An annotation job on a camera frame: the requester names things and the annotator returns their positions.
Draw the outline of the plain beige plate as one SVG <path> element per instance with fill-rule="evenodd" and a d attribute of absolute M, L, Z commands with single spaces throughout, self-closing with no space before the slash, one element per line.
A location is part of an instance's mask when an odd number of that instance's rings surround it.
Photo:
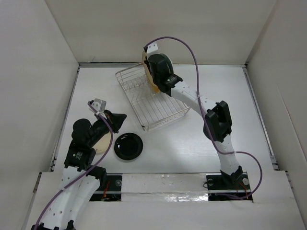
<path fill-rule="evenodd" d="M 105 134 L 94 146 L 93 149 L 96 151 L 96 155 L 102 155 L 106 152 L 111 143 L 111 133 Z"/>

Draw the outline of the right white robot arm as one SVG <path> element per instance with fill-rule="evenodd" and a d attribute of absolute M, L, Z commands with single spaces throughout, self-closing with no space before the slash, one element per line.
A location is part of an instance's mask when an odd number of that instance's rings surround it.
<path fill-rule="evenodd" d="M 183 102 L 204 119 L 203 132 L 213 142 L 220 160 L 222 184 L 226 188 L 233 188 L 239 183 L 243 171 L 231 141 L 232 119 L 228 104 L 225 101 L 216 103 L 201 99 L 196 89 L 188 86 L 174 73 L 167 55 L 144 54 L 143 61 L 149 81 L 155 88 Z"/>

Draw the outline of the red and teal plate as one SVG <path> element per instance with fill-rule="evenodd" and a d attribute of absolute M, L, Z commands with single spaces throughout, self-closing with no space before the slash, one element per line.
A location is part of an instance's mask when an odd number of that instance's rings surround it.
<path fill-rule="evenodd" d="M 165 59 L 167 65 L 168 65 L 170 74 L 171 74 L 171 75 L 174 74 L 173 63 L 172 63 L 171 59 L 169 58 L 169 56 L 166 55 L 166 54 L 164 54 L 164 53 L 161 53 L 161 55 L 164 57 L 164 59 Z"/>

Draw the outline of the beige bird pattern plate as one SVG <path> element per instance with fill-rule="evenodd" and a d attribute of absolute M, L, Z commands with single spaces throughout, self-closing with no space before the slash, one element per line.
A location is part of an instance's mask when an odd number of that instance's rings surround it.
<path fill-rule="evenodd" d="M 142 64 L 143 64 L 143 60 L 144 60 L 145 58 L 147 59 L 147 57 L 146 57 L 146 55 L 145 55 L 145 51 L 143 50 L 143 51 L 142 51 Z M 145 70 L 145 74 L 146 74 L 147 81 L 148 81 L 148 83 L 149 83 L 149 86 L 150 86 L 151 90 L 152 90 L 154 93 L 159 93 L 160 90 L 159 90 L 158 87 L 154 84 L 153 78 L 152 78 L 152 76 L 151 76 L 151 73 L 150 73 L 150 72 L 147 72 L 147 71 Z"/>

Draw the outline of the black round plate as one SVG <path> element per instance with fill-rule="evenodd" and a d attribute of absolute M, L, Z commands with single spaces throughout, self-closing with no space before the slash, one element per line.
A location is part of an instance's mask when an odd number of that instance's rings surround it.
<path fill-rule="evenodd" d="M 140 156 L 143 150 L 143 141 L 135 133 L 120 135 L 114 143 L 115 154 L 124 161 L 132 161 Z"/>

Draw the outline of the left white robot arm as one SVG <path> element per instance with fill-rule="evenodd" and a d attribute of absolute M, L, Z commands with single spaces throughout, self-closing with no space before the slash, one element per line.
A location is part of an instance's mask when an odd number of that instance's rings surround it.
<path fill-rule="evenodd" d="M 127 116 L 109 110 L 95 111 L 94 115 L 94 123 L 85 118 L 74 122 L 59 189 L 31 227 L 33 230 L 74 230 L 94 192 L 108 186 L 106 169 L 93 163 L 94 146 L 105 135 L 118 133 Z"/>

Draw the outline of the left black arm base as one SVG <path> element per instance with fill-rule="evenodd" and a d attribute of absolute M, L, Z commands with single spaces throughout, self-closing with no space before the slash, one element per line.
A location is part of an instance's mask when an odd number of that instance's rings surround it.
<path fill-rule="evenodd" d="M 92 202 L 117 202 L 121 201 L 122 174 L 108 173 L 104 187 L 99 187 L 90 201 Z"/>

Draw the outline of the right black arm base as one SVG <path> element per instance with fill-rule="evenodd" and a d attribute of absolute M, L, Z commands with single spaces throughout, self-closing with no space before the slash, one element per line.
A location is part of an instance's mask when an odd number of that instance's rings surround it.
<path fill-rule="evenodd" d="M 234 184 L 226 184 L 220 173 L 207 174 L 203 187 L 208 190 L 209 201 L 236 200 L 235 196 L 239 197 L 239 200 L 253 201 L 246 172 Z"/>

